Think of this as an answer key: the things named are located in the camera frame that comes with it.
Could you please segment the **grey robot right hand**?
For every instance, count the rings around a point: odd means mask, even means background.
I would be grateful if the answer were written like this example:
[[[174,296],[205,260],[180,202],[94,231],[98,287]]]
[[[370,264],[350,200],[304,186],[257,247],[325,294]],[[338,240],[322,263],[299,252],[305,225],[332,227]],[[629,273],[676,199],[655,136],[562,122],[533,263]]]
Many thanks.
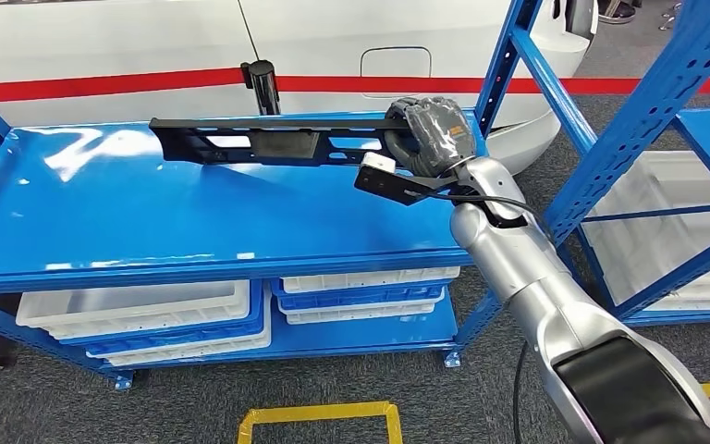
[[[417,146],[410,148],[394,131],[385,133],[387,150],[415,176],[444,177],[475,156],[476,142],[458,103],[445,97],[401,98],[388,107],[386,119],[408,123]]]

